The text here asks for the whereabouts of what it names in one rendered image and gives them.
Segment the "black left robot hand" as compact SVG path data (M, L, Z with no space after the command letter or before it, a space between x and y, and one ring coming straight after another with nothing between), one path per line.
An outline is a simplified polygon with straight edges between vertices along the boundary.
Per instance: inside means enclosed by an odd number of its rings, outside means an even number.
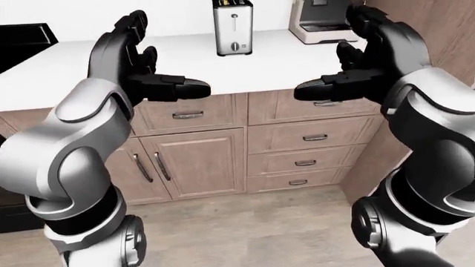
M88 63L88 77L105 79L120 86L132 106L150 102L177 102L211 95L211 86L184 76L156 74L157 49L138 53L148 26L143 10L135 10L114 24L94 45Z

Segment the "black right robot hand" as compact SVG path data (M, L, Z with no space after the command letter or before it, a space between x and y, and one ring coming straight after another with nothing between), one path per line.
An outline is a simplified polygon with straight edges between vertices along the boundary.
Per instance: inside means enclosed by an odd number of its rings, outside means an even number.
M344 102L368 99L382 104L392 86L405 75L431 66L424 39L404 22L391 21L378 8L351 4L345 14L351 30L366 40L360 50L339 42L341 71L304 82L293 91L302 102Z

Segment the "silver toaster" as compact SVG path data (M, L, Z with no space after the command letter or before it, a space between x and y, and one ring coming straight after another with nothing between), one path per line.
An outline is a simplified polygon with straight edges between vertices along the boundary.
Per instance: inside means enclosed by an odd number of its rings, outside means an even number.
M253 3L249 0L212 0L215 44L218 56L251 55ZM232 14L237 14L237 31L232 29ZM231 43L240 44L234 52Z

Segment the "tall wooden cabinet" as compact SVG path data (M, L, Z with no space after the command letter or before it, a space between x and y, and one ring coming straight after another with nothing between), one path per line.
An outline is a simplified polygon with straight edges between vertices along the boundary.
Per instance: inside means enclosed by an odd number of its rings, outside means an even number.
M425 40L434 66L475 88L475 0L353 0L405 22ZM340 182L348 203L370 195L409 150L381 123L353 168Z

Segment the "black cooktop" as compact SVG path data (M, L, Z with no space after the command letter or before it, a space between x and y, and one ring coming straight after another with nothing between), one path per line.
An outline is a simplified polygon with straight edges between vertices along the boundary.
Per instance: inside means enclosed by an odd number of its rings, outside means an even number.
M0 25L0 74L57 43L46 23Z

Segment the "beige coffee machine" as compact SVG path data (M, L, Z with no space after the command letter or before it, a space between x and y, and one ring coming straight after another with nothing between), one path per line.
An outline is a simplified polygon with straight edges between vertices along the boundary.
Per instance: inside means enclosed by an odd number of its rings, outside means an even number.
M358 42L346 20L352 0L293 0L289 30L306 45Z

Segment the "wide wooden drawer front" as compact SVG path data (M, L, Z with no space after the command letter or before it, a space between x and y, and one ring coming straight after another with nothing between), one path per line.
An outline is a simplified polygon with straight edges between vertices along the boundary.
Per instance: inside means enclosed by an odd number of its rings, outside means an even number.
M203 111L196 119L173 119L173 113ZM248 96L245 93L213 95L178 102L144 101L135 107L132 128L136 136L167 135L239 128L247 125Z
M341 102L338 106L316 107L313 102L300 102L293 90L271 90L248 94L250 125L303 122L315 119L375 115L379 105L367 99Z

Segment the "wooden cabinet door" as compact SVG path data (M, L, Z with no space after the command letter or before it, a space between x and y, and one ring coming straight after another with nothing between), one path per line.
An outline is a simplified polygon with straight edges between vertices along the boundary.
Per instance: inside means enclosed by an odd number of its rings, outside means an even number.
M140 173L133 159L134 154L139 155L148 175L154 180L152 183L144 179ZM170 193L138 138L128 139L123 146L112 153L106 162L106 167L111 174L113 184L121 190L127 204L141 205L171 201Z
M140 141L173 200L245 191L242 128L148 136ZM170 182L163 177L155 152L166 165Z

